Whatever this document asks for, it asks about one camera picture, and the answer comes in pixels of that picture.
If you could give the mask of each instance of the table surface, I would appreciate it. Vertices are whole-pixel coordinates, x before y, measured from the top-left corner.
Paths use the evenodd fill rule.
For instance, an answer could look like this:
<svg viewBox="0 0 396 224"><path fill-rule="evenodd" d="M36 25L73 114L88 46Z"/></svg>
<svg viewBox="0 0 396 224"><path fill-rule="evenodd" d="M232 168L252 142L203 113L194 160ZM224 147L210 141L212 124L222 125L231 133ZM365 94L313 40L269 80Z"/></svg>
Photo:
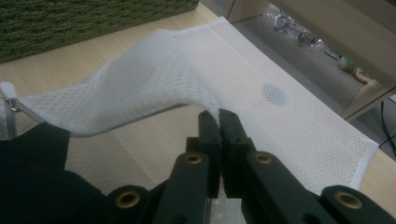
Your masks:
<svg viewBox="0 0 396 224"><path fill-rule="evenodd" d="M187 29L216 18L200 4L192 12L2 63L0 80L12 82L19 95L58 90L78 84L91 72L157 29ZM396 217L396 162L378 150L363 179L361 191Z"/></svg>

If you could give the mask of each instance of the zipper pull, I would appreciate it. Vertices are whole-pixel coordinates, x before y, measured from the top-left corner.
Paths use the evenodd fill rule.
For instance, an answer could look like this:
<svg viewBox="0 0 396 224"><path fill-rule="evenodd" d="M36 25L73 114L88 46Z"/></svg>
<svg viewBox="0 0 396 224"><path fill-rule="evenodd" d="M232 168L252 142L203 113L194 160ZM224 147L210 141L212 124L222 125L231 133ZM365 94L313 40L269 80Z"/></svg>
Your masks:
<svg viewBox="0 0 396 224"><path fill-rule="evenodd" d="M11 110L18 113L21 112L20 103L18 102L17 92L15 91L14 85L10 82L0 82L0 92L6 98L9 103Z"/></svg>

